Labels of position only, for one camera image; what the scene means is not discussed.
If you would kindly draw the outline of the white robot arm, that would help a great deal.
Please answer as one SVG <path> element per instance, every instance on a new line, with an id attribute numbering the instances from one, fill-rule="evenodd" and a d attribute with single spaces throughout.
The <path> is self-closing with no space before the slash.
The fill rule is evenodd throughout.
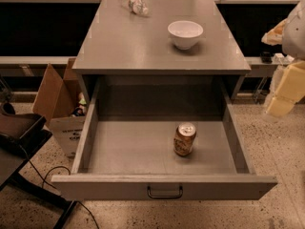
<path id="1" fill-rule="evenodd" d="M 294 59 L 287 67 L 277 67 L 264 104 L 265 115 L 280 118 L 305 96 L 305 0 L 266 32 L 261 41 L 267 45 L 281 45 L 282 51 Z"/>

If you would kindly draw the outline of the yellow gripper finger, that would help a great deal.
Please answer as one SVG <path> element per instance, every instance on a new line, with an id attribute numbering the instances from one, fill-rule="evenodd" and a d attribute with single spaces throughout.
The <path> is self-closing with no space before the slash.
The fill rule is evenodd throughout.
<path id="1" fill-rule="evenodd" d="M 305 61 L 292 63 L 284 70 L 275 95 L 293 102 L 305 96 Z"/>
<path id="2" fill-rule="evenodd" d="M 274 117 L 282 117 L 288 114 L 294 107 L 294 103 L 286 101 L 285 99 L 276 98 L 274 96 L 268 97 L 265 101 L 266 113 Z"/>

